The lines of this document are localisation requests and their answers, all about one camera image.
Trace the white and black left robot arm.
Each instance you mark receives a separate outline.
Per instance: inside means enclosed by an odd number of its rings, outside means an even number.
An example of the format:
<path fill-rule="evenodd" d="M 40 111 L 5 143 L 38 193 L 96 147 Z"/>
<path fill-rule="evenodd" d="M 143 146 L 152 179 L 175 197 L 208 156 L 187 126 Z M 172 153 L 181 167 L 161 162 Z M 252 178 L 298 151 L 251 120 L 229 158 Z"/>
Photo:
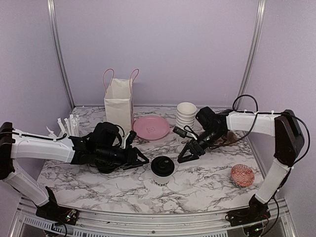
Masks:
<path fill-rule="evenodd" d="M 40 214 L 59 219 L 70 209 L 58 205 L 53 191 L 38 184 L 18 164 L 19 158 L 62 161 L 72 165 L 92 164 L 101 173 L 109 174 L 149 163 L 139 149 L 132 146 L 136 132 L 120 135 L 122 128 L 100 122 L 83 136 L 44 137 L 15 130 L 5 122 L 0 128 L 0 179 L 27 196 Z"/>

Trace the white paper coffee cup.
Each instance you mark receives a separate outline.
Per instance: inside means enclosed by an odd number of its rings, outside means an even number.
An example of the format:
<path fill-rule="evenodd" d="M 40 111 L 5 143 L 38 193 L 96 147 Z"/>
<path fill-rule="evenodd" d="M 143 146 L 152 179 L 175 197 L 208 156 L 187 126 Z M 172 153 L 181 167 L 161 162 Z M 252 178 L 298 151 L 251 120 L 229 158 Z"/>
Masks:
<path fill-rule="evenodd" d="M 153 182 L 159 187 L 165 187 L 174 173 L 174 168 L 153 168 Z"/>

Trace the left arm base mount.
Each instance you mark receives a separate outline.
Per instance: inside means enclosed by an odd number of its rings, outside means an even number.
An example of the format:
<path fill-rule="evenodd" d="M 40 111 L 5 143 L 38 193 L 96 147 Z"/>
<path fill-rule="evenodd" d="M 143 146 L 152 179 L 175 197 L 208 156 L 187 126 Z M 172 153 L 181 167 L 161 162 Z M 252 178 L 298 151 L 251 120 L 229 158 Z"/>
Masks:
<path fill-rule="evenodd" d="M 59 206 L 53 191 L 47 186 L 45 188 L 48 192 L 48 203 L 37 206 L 36 215 L 61 224 L 74 226 L 78 220 L 79 211 L 74 208 Z"/>

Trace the black cup lid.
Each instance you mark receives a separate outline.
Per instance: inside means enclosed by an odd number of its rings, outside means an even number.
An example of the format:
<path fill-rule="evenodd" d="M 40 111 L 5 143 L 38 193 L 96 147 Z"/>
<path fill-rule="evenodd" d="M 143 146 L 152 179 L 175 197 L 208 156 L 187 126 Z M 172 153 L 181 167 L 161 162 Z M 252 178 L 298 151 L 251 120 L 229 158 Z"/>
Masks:
<path fill-rule="evenodd" d="M 170 176 L 174 172 L 174 169 L 174 162 L 167 156 L 156 157 L 151 162 L 152 172 L 160 177 Z"/>

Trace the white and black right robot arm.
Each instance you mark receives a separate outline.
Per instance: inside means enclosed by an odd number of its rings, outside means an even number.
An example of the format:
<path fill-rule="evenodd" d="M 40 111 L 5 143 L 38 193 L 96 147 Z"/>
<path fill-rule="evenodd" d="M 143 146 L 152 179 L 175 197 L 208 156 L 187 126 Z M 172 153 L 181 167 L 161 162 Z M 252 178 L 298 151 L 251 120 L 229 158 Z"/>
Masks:
<path fill-rule="evenodd" d="M 184 146 L 178 162 L 184 163 L 199 159 L 205 150 L 228 131 L 245 131 L 266 134 L 275 139 L 274 160 L 261 187 L 249 201 L 244 216 L 255 221 L 264 213 L 264 206 L 271 200 L 288 177 L 298 155 L 305 144 L 305 138 L 299 126 L 299 119 L 292 110 L 284 112 L 237 112 L 227 109 L 215 113 L 209 107 L 200 109 L 196 119 L 203 133 Z"/>

